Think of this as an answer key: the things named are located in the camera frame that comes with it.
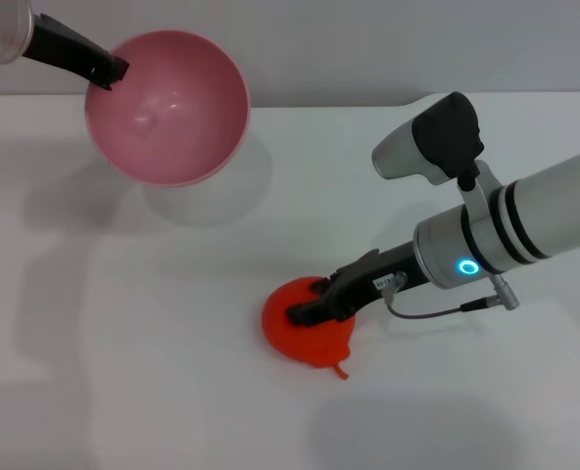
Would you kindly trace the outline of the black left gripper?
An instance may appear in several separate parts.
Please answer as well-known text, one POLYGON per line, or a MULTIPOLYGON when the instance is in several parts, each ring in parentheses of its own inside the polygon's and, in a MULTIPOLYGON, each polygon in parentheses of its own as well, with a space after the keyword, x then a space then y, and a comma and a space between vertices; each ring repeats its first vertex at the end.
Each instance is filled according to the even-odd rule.
POLYGON ((57 69, 72 72, 104 90, 122 81, 128 61, 45 14, 33 16, 33 31, 23 56, 57 69))

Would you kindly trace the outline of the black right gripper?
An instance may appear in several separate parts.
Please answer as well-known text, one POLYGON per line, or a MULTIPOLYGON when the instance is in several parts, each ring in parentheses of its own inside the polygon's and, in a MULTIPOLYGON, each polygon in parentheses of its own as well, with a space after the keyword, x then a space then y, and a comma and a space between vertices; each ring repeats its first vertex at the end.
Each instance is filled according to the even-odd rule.
POLYGON ((337 269, 330 277, 316 279, 310 286, 315 294, 327 294, 322 300, 291 305, 288 319, 297 326, 314 327, 328 321, 344 322, 364 306, 382 297, 382 278, 388 283, 398 272, 407 275, 403 289, 429 282, 416 260, 412 242, 380 252, 371 250, 356 261, 337 269))

